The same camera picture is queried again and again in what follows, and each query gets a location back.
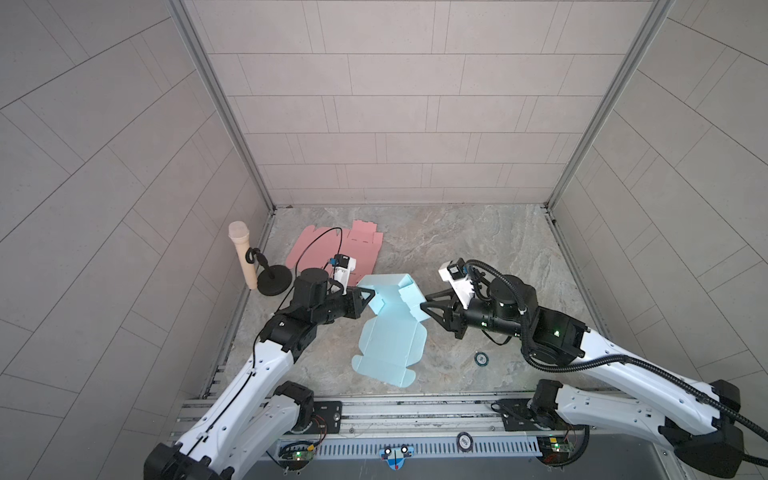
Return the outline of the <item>light blue paper box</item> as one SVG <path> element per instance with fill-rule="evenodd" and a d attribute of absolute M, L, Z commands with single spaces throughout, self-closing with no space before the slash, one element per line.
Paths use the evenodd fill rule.
<path fill-rule="evenodd" d="M 374 317 L 363 326 L 352 368 L 398 388 L 410 386 L 416 379 L 410 367 L 422 359 L 427 339 L 424 295 L 408 274 L 367 275 L 358 286 L 375 292 L 368 303 Z"/>

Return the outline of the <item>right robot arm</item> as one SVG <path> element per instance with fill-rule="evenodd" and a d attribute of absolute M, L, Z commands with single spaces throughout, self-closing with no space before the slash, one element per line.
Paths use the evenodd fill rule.
<path fill-rule="evenodd" d="M 506 275 L 492 282 L 446 277 L 449 288 L 426 296 L 420 308 L 462 338 L 469 328 L 521 342 L 527 362 L 548 373 L 584 373 L 623 392 L 590 393 L 542 379 L 526 417 L 550 430 L 600 427 L 645 439 L 673 451 L 710 476 L 732 478 L 746 460 L 735 415 L 739 389 L 674 374 L 603 337 L 567 314 L 542 307 L 536 291 Z"/>

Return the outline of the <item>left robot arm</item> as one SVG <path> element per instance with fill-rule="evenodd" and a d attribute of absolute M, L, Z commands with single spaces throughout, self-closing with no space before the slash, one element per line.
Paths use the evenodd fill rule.
<path fill-rule="evenodd" d="M 289 431 L 312 423 L 311 389 L 285 380 L 321 325 L 358 319 L 374 290 L 348 287 L 322 268 L 304 270 L 293 297 L 257 335 L 235 379 L 172 446 L 160 443 L 143 466 L 146 479 L 239 479 Z"/>

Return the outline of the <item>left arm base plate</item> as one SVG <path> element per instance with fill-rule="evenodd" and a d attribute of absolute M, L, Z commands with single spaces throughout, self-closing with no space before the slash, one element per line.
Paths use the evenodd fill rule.
<path fill-rule="evenodd" d="M 302 429 L 293 429 L 287 435 L 338 434 L 341 429 L 343 403 L 341 401 L 315 402 L 309 423 Z"/>

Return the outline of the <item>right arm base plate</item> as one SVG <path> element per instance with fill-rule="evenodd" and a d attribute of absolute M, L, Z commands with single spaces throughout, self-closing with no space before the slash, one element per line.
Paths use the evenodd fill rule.
<path fill-rule="evenodd" d="M 506 431 L 566 431 L 577 432 L 584 425 L 570 424 L 558 413 L 555 400 L 500 399 L 491 410 L 501 417 Z"/>

